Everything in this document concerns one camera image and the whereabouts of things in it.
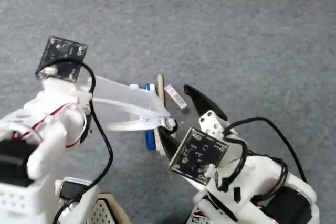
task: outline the blue marker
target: blue marker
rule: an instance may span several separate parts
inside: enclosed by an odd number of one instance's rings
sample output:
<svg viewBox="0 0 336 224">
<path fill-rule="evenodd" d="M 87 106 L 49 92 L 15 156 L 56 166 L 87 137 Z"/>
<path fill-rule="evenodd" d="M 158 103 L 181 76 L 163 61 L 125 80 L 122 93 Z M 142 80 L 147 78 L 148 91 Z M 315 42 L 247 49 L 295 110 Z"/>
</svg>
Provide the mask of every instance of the blue marker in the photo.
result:
<svg viewBox="0 0 336 224">
<path fill-rule="evenodd" d="M 145 83 L 145 89 L 150 90 L 150 84 Z M 155 150 L 155 140 L 154 140 L 154 131 L 148 130 L 146 131 L 146 147 L 149 150 Z"/>
</svg>

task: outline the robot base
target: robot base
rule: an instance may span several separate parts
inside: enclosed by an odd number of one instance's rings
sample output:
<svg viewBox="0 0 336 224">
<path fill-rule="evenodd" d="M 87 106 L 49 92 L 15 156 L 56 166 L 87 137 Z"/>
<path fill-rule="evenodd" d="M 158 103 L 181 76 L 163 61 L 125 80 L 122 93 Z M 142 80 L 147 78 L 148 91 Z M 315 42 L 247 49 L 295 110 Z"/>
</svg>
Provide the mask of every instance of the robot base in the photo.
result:
<svg viewBox="0 0 336 224">
<path fill-rule="evenodd" d="M 312 207 L 312 218 L 307 224 L 320 224 L 319 216 L 320 216 L 319 208 L 315 205 Z M 235 222 L 228 220 L 228 223 L 223 224 L 231 224 L 231 223 Z M 200 209 L 197 208 L 197 206 L 195 206 L 185 224 L 217 224 L 217 223 L 213 223 L 212 221 L 210 221 L 207 217 L 204 216 L 202 211 L 200 211 Z"/>
</svg>

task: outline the white plastic part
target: white plastic part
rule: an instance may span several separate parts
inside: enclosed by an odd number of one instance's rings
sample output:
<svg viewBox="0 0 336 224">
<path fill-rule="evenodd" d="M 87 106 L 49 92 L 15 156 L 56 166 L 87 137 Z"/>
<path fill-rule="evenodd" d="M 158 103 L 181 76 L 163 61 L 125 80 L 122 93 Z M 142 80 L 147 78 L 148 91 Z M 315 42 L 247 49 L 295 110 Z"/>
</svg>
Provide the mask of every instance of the white plastic part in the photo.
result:
<svg viewBox="0 0 336 224">
<path fill-rule="evenodd" d="M 156 95 L 155 84 L 151 83 L 149 85 L 149 90 Z M 157 128 L 154 129 L 154 140 L 155 140 L 155 149 L 160 153 L 160 155 L 165 155 L 165 151 L 164 151 L 164 148 L 162 146 L 159 131 L 158 131 Z"/>
<path fill-rule="evenodd" d="M 94 94 L 95 109 L 111 131 L 152 130 L 170 117 L 158 96 L 148 90 L 96 77 Z"/>
<path fill-rule="evenodd" d="M 203 132 L 209 134 L 210 136 L 218 140 L 221 140 L 222 142 L 224 142 L 229 146 L 226 153 L 224 154 L 222 161 L 219 164 L 219 167 L 225 167 L 226 165 L 230 164 L 233 160 L 240 158 L 242 154 L 241 146 L 223 140 L 224 136 L 222 133 L 225 127 L 228 127 L 230 125 L 229 122 L 220 119 L 212 110 L 209 110 L 206 113 L 204 113 L 204 115 L 202 115 L 199 118 L 198 122 Z M 238 137 L 238 134 L 234 129 L 232 129 L 231 131 L 234 134 L 231 134 L 227 137 L 245 141 L 242 138 Z"/>
<path fill-rule="evenodd" d="M 215 169 L 218 172 L 218 177 L 229 177 L 236 168 L 241 156 L 241 147 L 234 146 L 223 139 L 222 132 L 224 128 L 230 125 L 216 116 L 213 111 L 208 111 L 199 119 L 200 126 L 203 132 L 221 140 L 229 145 L 227 153 L 224 155 L 220 165 Z M 227 136 L 242 140 L 237 132 L 232 129 L 231 134 Z M 206 172 L 206 175 L 211 177 L 214 173 L 212 166 Z M 238 177 L 230 184 L 228 192 L 218 191 L 214 177 L 211 178 L 207 186 L 201 187 L 194 182 L 189 182 L 200 190 L 195 195 L 193 202 L 196 204 L 192 214 L 190 215 L 187 224 L 275 224 L 276 222 L 266 216 L 259 207 L 251 203 L 254 195 L 264 194 L 276 184 L 281 173 L 281 167 L 273 160 L 262 156 L 247 157 L 245 166 Z M 316 205 L 316 194 L 314 190 L 305 182 L 300 180 L 295 175 L 289 173 L 285 186 L 293 188 L 302 194 L 311 205 L 312 218 L 308 224 L 319 224 L 319 209 Z M 233 197 L 233 188 L 241 189 L 241 201 L 235 202 Z M 216 199 L 224 203 L 224 205 L 233 212 L 237 217 L 238 222 L 232 221 L 224 212 L 217 207 L 214 207 L 211 202 L 204 199 L 207 192 L 211 193 Z"/>
<path fill-rule="evenodd" d="M 91 181 L 83 180 L 79 178 L 66 177 L 63 181 L 56 182 L 56 196 L 59 195 L 61 185 L 63 182 L 75 182 L 83 185 L 90 185 Z M 81 201 L 71 209 L 71 211 L 59 218 L 60 224 L 82 224 L 85 223 L 91 217 L 91 210 L 96 205 L 99 195 L 99 187 L 95 185 L 85 194 L 83 194 Z"/>
<path fill-rule="evenodd" d="M 27 162 L 27 174 L 32 180 L 46 176 L 65 150 L 67 132 L 59 121 L 47 124 L 41 134 L 44 140 Z"/>
<path fill-rule="evenodd" d="M 44 81 L 44 87 L 46 90 L 39 92 L 23 109 L 0 120 L 0 141 L 11 136 L 11 131 L 16 131 L 27 142 L 38 145 L 27 162 L 27 174 L 33 183 L 28 187 L 0 183 L 1 223 L 52 223 L 58 201 L 54 166 L 66 145 L 79 139 L 86 124 L 84 108 L 91 97 L 87 90 L 52 77 Z M 91 198 L 94 205 L 97 198 Z"/>
<path fill-rule="evenodd" d="M 229 176 L 237 166 L 237 162 L 232 162 L 225 168 L 217 169 L 219 178 Z M 225 206 L 237 217 L 238 224 L 274 224 L 273 220 L 250 201 L 254 195 L 263 194 L 270 190 L 277 182 L 280 172 L 281 167 L 271 159 L 250 156 L 247 158 L 242 172 L 230 185 L 228 192 L 218 191 L 214 179 L 211 179 L 206 186 L 206 190 L 194 197 L 194 203 L 214 224 L 231 223 L 231 219 L 226 215 L 221 215 L 212 204 L 203 199 L 206 191 L 214 195 L 220 202 L 225 203 Z M 316 207 L 316 194 L 313 189 L 291 173 L 288 175 L 285 186 L 297 190 L 307 199 L 312 205 L 313 218 L 311 223 L 317 224 L 316 220 L 319 219 L 319 211 Z M 233 199 L 232 188 L 235 187 L 241 188 L 240 202 L 235 202 Z"/>
<path fill-rule="evenodd" d="M 207 178 L 212 178 L 214 177 L 216 173 L 216 167 L 214 164 L 210 164 L 206 172 L 204 173 L 204 176 Z"/>
<path fill-rule="evenodd" d="M 179 93 L 170 84 L 164 87 L 164 90 L 169 94 L 169 96 L 174 100 L 174 102 L 180 107 L 181 110 L 187 108 L 187 104 L 179 95 Z"/>
</svg>

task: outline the gray felt surface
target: gray felt surface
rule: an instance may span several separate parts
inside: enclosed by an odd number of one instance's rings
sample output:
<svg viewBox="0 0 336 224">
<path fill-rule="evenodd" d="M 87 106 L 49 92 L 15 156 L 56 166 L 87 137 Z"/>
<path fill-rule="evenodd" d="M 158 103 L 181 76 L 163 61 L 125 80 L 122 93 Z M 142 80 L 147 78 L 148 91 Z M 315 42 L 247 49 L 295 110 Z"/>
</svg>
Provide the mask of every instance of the gray felt surface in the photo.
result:
<svg viewBox="0 0 336 224">
<path fill-rule="evenodd" d="M 206 93 L 231 122 L 273 120 L 292 142 L 318 195 L 321 223 L 335 223 L 336 0 L 0 0 L 0 115 L 40 90 L 34 78 L 49 35 L 89 44 L 86 62 L 125 84 L 163 73 L 178 90 Z M 196 122 L 193 109 L 179 120 Z M 241 126 L 250 147 L 285 159 L 280 138 L 263 123 Z M 100 183 L 134 223 L 179 223 L 196 193 L 147 151 L 144 133 L 109 133 L 114 165 Z M 93 179 L 107 162 L 97 131 L 57 166 Z"/>
</svg>

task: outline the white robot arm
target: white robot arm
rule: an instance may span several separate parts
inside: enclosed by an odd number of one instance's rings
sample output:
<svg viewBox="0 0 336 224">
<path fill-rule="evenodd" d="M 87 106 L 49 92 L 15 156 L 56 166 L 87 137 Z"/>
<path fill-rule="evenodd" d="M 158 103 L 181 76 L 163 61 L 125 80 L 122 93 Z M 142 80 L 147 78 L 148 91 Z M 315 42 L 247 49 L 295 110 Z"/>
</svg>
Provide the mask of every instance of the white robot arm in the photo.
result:
<svg viewBox="0 0 336 224">
<path fill-rule="evenodd" d="M 248 151 L 233 125 L 214 111 L 199 124 L 201 130 L 189 130 L 170 162 L 170 170 L 199 190 L 187 223 L 319 224 L 314 190 L 286 171 L 285 163 Z"/>
<path fill-rule="evenodd" d="M 96 223 L 94 206 L 104 207 L 103 201 L 98 203 L 97 182 L 102 176 L 93 183 L 70 177 L 55 182 L 54 175 L 62 154 L 84 141 L 92 118 L 97 124 L 92 101 L 107 104 L 109 113 L 116 115 L 107 124 L 110 130 L 175 127 L 175 121 L 150 91 L 95 77 L 89 68 L 91 88 L 77 84 L 86 49 L 86 45 L 50 37 L 36 72 L 44 90 L 0 120 L 1 223 Z M 111 162 L 110 157 L 104 172 Z M 116 223 L 108 208 L 104 216 L 107 223 Z"/>
</svg>

